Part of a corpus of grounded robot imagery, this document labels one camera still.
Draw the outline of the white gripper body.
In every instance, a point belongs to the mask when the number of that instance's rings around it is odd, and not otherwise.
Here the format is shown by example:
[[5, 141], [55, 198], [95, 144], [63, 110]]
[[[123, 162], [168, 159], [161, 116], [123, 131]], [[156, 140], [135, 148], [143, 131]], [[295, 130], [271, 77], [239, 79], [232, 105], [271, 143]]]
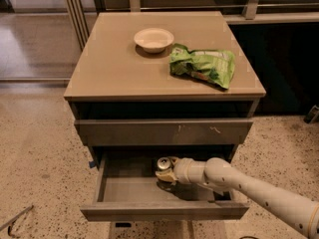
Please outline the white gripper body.
[[204, 169], [204, 161], [196, 161], [192, 158], [182, 158], [176, 162], [173, 168], [173, 174], [179, 183], [204, 185]]

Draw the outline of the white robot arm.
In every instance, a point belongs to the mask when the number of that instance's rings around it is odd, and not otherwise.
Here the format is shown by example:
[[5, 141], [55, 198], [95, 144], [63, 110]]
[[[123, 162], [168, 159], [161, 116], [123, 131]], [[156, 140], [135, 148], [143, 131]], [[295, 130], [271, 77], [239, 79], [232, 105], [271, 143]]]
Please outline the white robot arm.
[[165, 182], [197, 184], [222, 194], [235, 189], [308, 239], [319, 239], [319, 202], [248, 176], [221, 158], [161, 157], [156, 176]]

